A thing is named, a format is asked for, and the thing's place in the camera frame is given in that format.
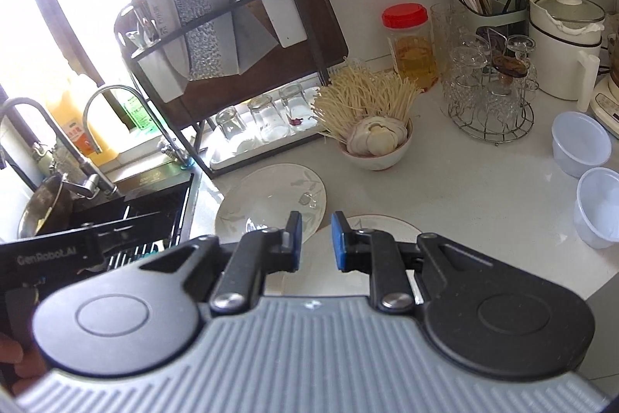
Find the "metal pot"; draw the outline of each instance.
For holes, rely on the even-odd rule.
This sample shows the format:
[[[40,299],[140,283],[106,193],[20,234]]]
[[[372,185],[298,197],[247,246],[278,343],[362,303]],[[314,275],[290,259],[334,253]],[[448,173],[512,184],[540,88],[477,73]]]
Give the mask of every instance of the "metal pot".
[[[70,191],[63,175],[55,173],[45,179],[30,197],[17,228],[18,238],[47,235],[64,231],[73,210]]]
[[[579,100],[589,88],[590,96],[595,62],[599,66],[604,9],[587,0],[529,1],[529,35],[537,43],[531,61],[540,88],[565,100]]]

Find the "knife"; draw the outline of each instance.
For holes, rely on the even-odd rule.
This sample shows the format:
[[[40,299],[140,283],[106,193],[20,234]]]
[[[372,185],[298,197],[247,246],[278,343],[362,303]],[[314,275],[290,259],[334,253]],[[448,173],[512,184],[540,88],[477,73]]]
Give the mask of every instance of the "knife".
[[[146,0],[146,2],[161,38],[181,28],[174,0]],[[163,47],[163,52],[174,70],[187,79],[190,73],[190,60],[185,37],[170,41]]]

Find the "red lid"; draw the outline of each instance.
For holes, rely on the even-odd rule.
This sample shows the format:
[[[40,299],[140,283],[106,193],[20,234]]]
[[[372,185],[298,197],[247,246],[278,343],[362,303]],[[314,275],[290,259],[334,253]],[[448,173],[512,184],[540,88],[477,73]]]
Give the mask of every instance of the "red lid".
[[[428,11],[420,4],[396,4],[383,11],[383,25],[390,29],[410,29],[428,21]]]

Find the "blue gripper pad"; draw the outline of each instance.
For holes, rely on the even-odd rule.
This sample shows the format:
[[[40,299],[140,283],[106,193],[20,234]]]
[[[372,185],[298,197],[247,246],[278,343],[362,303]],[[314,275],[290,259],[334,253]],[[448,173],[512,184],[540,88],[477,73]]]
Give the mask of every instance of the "blue gripper pad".
[[[299,217],[296,222],[294,235],[292,237],[292,247],[295,254],[295,271],[299,270],[299,264],[301,262],[301,244],[303,243],[303,221]]]
[[[335,263],[337,269],[344,271],[346,267],[346,251],[344,248],[344,232],[340,226],[335,214],[331,215],[331,241],[333,243],[333,252],[335,252]]]

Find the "plate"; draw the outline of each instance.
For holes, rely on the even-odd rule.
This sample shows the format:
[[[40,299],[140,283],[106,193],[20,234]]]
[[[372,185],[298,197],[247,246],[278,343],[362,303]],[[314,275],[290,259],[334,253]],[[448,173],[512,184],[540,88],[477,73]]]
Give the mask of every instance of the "plate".
[[[270,165],[248,175],[224,197],[215,233],[221,243],[238,242],[248,231],[284,228],[292,210],[303,218],[303,241],[323,220],[327,193],[312,170],[293,163]]]
[[[392,234],[397,242],[416,242],[421,233],[412,224],[386,215],[356,215],[347,219],[354,230],[383,230]],[[422,299],[414,273],[407,272],[407,275],[419,304]],[[284,275],[280,291],[286,296],[367,296],[369,276],[361,272],[341,273],[337,269],[329,225],[303,244],[299,270]]]

